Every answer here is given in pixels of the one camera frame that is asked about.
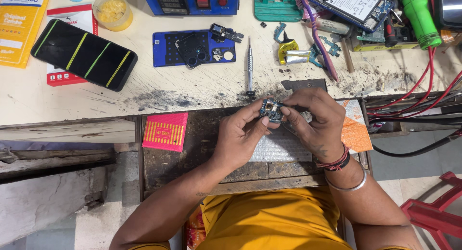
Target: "red thread bracelet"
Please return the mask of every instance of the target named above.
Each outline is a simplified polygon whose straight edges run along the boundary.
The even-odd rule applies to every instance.
[[[315,159],[315,163],[316,163],[316,167],[318,168],[327,168],[329,170],[342,170],[342,168],[340,168],[340,165],[337,165],[338,163],[340,162],[343,162],[346,160],[347,156],[348,156],[348,152],[350,151],[350,148],[351,147],[347,147],[343,142],[343,148],[344,148],[344,152],[343,152],[343,155],[342,157],[340,157],[340,159],[336,160],[335,162],[332,162],[332,163],[322,163],[319,161],[319,159]]]

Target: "black bracelet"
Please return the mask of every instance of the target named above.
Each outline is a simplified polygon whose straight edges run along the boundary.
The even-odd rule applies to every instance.
[[[349,162],[350,162],[350,152],[348,152],[348,153],[346,154],[346,158],[345,158],[343,161],[338,162],[338,163],[335,164],[335,165],[331,165],[331,166],[334,166],[334,167],[337,167],[337,168],[332,169],[332,168],[324,167],[324,169],[325,169],[325,170],[328,170],[328,171],[337,171],[337,170],[339,170],[339,169],[343,169]]]

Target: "silver screwdriver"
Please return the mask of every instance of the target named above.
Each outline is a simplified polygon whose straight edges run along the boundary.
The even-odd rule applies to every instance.
[[[249,35],[249,52],[247,53],[247,74],[249,78],[249,90],[245,93],[246,96],[255,96],[255,91],[252,90],[252,71],[253,71],[253,64],[252,64],[252,47],[250,45],[250,35]]]

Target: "purple brush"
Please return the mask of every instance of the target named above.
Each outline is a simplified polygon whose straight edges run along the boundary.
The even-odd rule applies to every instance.
[[[326,63],[326,68],[329,71],[330,75],[332,76],[332,78],[334,78],[335,81],[338,82],[339,77],[337,76],[337,72],[335,71],[334,64],[332,63],[332,60],[330,60],[329,55],[327,54],[326,48],[322,44],[317,34],[316,20],[315,20],[315,17],[313,16],[313,13],[311,12],[311,8],[308,5],[308,0],[301,0],[301,1],[302,1],[303,6],[308,11],[309,18],[311,20],[312,33],[313,33],[313,39],[315,40],[315,44],[316,46],[318,46],[319,50],[321,51],[322,57],[324,58],[324,62]]]

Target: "phone battery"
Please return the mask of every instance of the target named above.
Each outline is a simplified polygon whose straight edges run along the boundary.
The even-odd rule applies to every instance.
[[[324,0],[324,2],[365,23],[380,0]]]

